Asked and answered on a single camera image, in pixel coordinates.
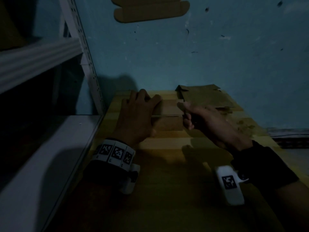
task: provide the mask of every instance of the wooden table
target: wooden table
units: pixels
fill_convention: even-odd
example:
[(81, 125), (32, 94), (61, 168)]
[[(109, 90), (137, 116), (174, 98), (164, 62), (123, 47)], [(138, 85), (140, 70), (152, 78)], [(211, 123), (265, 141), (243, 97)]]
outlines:
[[(150, 91), (163, 99), (177, 99), (175, 91)], [(95, 148), (115, 128), (121, 100), (118, 92), (94, 138), (83, 168)], [(235, 107), (227, 119), (252, 139), (272, 147), (309, 185), (308, 176), (267, 133), (229, 97)], [(246, 204), (226, 206), (212, 170), (228, 165), (232, 156), (197, 130), (162, 131), (139, 145), (134, 163), (140, 176), (130, 196), (82, 180), (60, 209), (48, 231), (283, 231), (257, 188), (242, 184)]]

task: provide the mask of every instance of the metal shelf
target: metal shelf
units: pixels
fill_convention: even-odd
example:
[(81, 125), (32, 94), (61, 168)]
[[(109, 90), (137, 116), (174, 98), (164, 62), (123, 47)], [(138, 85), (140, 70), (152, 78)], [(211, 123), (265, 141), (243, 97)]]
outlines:
[(82, 54), (79, 38), (37, 42), (0, 53), (0, 94)]

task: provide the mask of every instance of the blue wall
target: blue wall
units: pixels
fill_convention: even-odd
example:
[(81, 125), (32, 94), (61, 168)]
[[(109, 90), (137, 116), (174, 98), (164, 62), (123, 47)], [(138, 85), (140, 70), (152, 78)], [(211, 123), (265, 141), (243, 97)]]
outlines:
[[(182, 17), (122, 24), (111, 0), (75, 0), (106, 104), (116, 89), (215, 83), (262, 127), (309, 128), (309, 1), (188, 1)], [(84, 81), (77, 113), (90, 104)]]

